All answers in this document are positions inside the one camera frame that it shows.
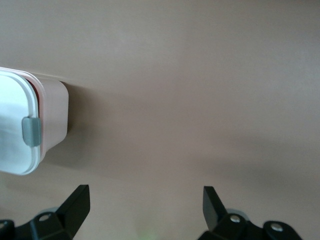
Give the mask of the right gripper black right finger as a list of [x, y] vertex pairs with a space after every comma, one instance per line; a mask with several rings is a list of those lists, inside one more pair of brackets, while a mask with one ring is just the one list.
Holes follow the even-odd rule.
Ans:
[[258, 227], [239, 213], [229, 213], [212, 186], [203, 187], [202, 212], [208, 230], [200, 240], [300, 240], [288, 224], [266, 221]]

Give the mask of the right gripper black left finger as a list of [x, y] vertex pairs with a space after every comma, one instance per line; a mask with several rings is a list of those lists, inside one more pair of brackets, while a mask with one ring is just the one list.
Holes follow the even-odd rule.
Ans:
[[90, 188], [79, 185], [58, 207], [43, 210], [30, 221], [16, 226], [0, 221], [2, 240], [72, 240], [90, 212]]

